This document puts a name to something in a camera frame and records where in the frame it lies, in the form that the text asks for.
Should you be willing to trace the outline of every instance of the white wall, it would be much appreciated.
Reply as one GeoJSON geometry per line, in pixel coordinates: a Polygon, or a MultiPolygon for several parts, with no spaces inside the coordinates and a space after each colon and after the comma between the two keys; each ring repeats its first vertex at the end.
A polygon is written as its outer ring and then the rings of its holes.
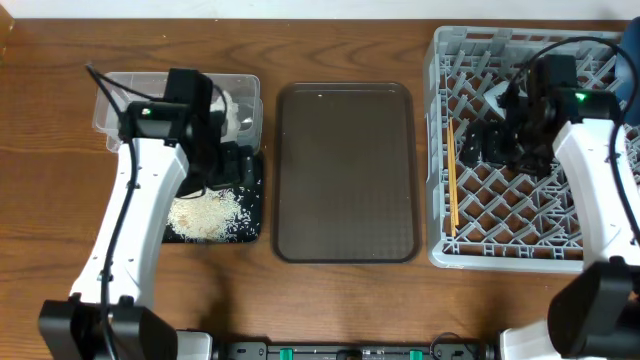
{"type": "Polygon", "coordinates": [[[0,0],[14,18],[631,19],[640,0],[0,0]]]}

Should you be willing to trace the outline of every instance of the wooden table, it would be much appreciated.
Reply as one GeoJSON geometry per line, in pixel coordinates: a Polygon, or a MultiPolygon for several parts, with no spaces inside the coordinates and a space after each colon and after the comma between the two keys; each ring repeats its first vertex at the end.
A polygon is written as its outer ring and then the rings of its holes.
{"type": "Polygon", "coordinates": [[[49,358],[45,299],[65,299],[95,241],[116,169],[91,128],[103,71],[255,74],[262,85],[266,214],[247,245],[166,245],[155,311],[177,328],[274,342],[494,339],[545,316],[572,278],[405,265],[288,265],[270,244],[276,95],[297,81],[397,81],[412,93],[424,223],[422,61],[441,25],[623,30],[618,22],[18,20],[0,68],[0,358],[49,358]]]}

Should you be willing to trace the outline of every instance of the brown tray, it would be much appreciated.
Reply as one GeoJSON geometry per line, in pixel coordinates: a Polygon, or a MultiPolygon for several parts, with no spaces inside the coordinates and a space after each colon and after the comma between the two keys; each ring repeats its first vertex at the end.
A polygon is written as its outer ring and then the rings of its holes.
{"type": "Polygon", "coordinates": [[[300,83],[278,98],[274,251],[288,262],[400,263],[420,248],[411,95],[300,83]]]}

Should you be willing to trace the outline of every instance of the dish rack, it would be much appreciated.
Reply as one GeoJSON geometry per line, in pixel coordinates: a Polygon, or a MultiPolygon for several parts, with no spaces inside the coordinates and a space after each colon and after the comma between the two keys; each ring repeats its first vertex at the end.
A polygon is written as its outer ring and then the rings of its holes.
{"type": "MultiPolygon", "coordinates": [[[[458,160],[472,121],[498,120],[482,94],[509,80],[523,61],[544,47],[574,36],[619,42],[620,33],[480,27],[440,27],[423,65],[428,169],[426,181],[429,258],[439,267],[577,273],[582,270],[582,234],[571,189],[557,162],[551,175],[536,178],[506,167],[458,160]],[[455,147],[446,131],[454,126],[455,147]],[[446,157],[456,152],[458,216],[450,235],[449,170],[446,157]]],[[[550,53],[576,57],[582,87],[614,91],[615,56],[605,45],[581,42],[550,53]]],[[[627,150],[640,182],[640,138],[627,127],[627,150]]]]}

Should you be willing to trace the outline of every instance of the black cable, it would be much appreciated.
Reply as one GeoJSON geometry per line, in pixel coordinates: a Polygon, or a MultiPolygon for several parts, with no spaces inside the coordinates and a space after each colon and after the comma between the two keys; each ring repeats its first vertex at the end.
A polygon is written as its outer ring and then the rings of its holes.
{"type": "Polygon", "coordinates": [[[130,87],[124,86],[124,85],[120,84],[119,82],[116,82],[115,80],[112,80],[108,76],[100,74],[99,72],[97,72],[95,70],[94,70],[94,73],[100,79],[102,79],[102,80],[108,82],[109,84],[111,84],[111,85],[113,85],[113,86],[115,86],[117,88],[120,88],[120,89],[122,89],[122,90],[124,90],[124,91],[126,91],[128,93],[132,93],[134,95],[138,95],[141,98],[145,98],[145,99],[151,100],[151,101],[163,101],[162,98],[157,98],[157,97],[154,97],[154,96],[151,96],[151,95],[147,95],[147,94],[142,93],[142,92],[140,92],[138,90],[134,90],[134,89],[132,89],[130,87]]]}
{"type": "MultiPolygon", "coordinates": [[[[457,339],[460,339],[460,340],[464,341],[464,339],[462,338],[462,336],[460,336],[460,335],[458,335],[458,334],[456,334],[456,333],[454,333],[454,332],[443,332],[442,334],[440,334],[440,335],[436,336],[436,338],[435,338],[435,339],[433,339],[433,341],[431,342],[431,344],[429,344],[429,356],[431,356],[431,358],[432,358],[432,359],[440,360],[440,357],[439,357],[439,356],[436,356],[436,354],[435,354],[435,352],[434,352],[433,350],[434,350],[434,347],[436,346],[436,343],[438,342],[438,340],[440,340],[441,338],[443,338],[443,337],[445,337],[445,336],[453,336],[453,337],[455,337],[455,338],[457,338],[457,339]]],[[[469,345],[467,345],[466,343],[463,343],[463,345],[464,345],[464,347],[467,349],[467,351],[468,351],[469,353],[471,353],[471,355],[473,355],[473,358],[474,358],[474,359],[478,359],[478,353],[477,353],[477,352],[475,352],[475,351],[471,350],[471,348],[469,347],[469,345]]]]}
{"type": "Polygon", "coordinates": [[[609,163],[611,164],[611,171],[613,172],[613,181],[616,184],[616,189],[618,191],[618,196],[620,197],[620,202],[622,203],[622,207],[627,216],[627,220],[631,225],[631,230],[633,231],[633,235],[635,238],[631,240],[631,243],[633,244],[635,242],[635,243],[638,243],[638,246],[640,246],[640,242],[635,241],[635,240],[640,240],[640,227],[638,226],[638,222],[636,221],[636,218],[634,216],[633,209],[631,209],[631,204],[629,203],[627,194],[624,191],[622,178],[620,177],[620,170],[618,168],[618,161],[617,161],[618,154],[616,153],[616,149],[615,149],[616,139],[618,137],[618,132],[620,130],[620,127],[622,127],[622,125],[624,124],[624,119],[627,113],[629,112],[629,109],[631,109],[631,106],[633,105],[634,101],[636,100],[636,96],[638,93],[638,82],[640,80],[638,79],[638,70],[636,69],[636,66],[633,63],[631,56],[629,56],[629,54],[626,51],[624,51],[624,49],[622,49],[620,46],[606,39],[601,39],[594,36],[572,37],[572,38],[559,41],[555,44],[549,45],[546,48],[538,51],[529,60],[527,60],[527,62],[520,68],[520,70],[518,70],[516,75],[513,78],[511,78],[511,81],[509,82],[509,86],[515,85],[518,82],[518,78],[525,72],[525,70],[530,70],[531,67],[533,66],[533,63],[542,54],[550,50],[553,50],[559,46],[570,44],[570,43],[576,43],[580,41],[594,41],[600,44],[607,45],[616,54],[619,54],[620,56],[622,56],[627,61],[627,63],[629,64],[629,68],[631,69],[631,76],[633,78],[633,88],[631,90],[631,95],[629,96],[629,100],[627,100],[627,105],[625,106],[624,110],[622,110],[622,112],[620,113],[620,117],[618,119],[613,119],[614,126],[613,126],[613,131],[611,132],[611,138],[609,140],[609,163]]]}
{"type": "MultiPolygon", "coordinates": [[[[100,88],[100,91],[103,92],[103,94],[109,101],[109,103],[113,107],[113,110],[118,115],[118,121],[121,121],[123,119],[122,111],[118,108],[118,104],[116,104],[115,100],[113,99],[107,88],[104,86],[102,81],[100,81],[101,74],[99,74],[91,65],[87,65],[87,71],[100,88]]],[[[111,240],[109,241],[109,247],[107,248],[107,252],[105,254],[104,266],[102,267],[102,278],[100,279],[100,325],[104,333],[104,341],[107,352],[109,353],[109,356],[111,356],[112,360],[118,360],[118,352],[115,346],[113,329],[111,328],[111,324],[109,323],[109,282],[111,280],[111,262],[113,261],[113,254],[118,242],[118,236],[120,235],[120,230],[122,229],[122,224],[124,223],[129,204],[131,203],[131,198],[133,197],[133,191],[135,190],[138,181],[138,159],[136,157],[136,150],[133,144],[133,139],[131,137],[128,137],[125,139],[125,143],[128,143],[129,154],[131,155],[131,176],[129,178],[129,183],[127,184],[127,193],[125,194],[124,201],[122,202],[122,208],[120,209],[120,214],[118,215],[118,219],[116,220],[116,224],[113,228],[113,234],[111,235],[111,240]]]]}

